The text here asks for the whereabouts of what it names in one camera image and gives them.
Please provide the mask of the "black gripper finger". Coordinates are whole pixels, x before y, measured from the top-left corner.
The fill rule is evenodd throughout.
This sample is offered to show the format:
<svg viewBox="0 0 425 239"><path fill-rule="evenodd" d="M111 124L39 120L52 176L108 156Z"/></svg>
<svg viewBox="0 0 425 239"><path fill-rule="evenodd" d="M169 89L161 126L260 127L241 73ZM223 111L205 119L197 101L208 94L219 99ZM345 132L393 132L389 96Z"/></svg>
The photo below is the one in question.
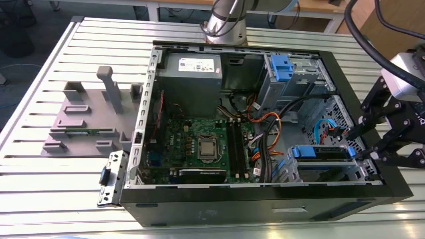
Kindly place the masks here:
<svg viewBox="0 0 425 239"><path fill-rule="evenodd" d="M409 156L399 155L399 150L409 144L397 141L404 130L389 130L381 140L367 150L356 154L356 160L364 161L368 159L377 160L388 166L407 167L424 169L425 167L425 148L416 148Z"/></svg>
<svg viewBox="0 0 425 239"><path fill-rule="evenodd" d="M376 125L384 123L385 117L400 112L404 107L404 103L393 97L384 77L380 77L361 103L364 113L359 124L349 130L347 139L355 140L363 136Z"/></svg>

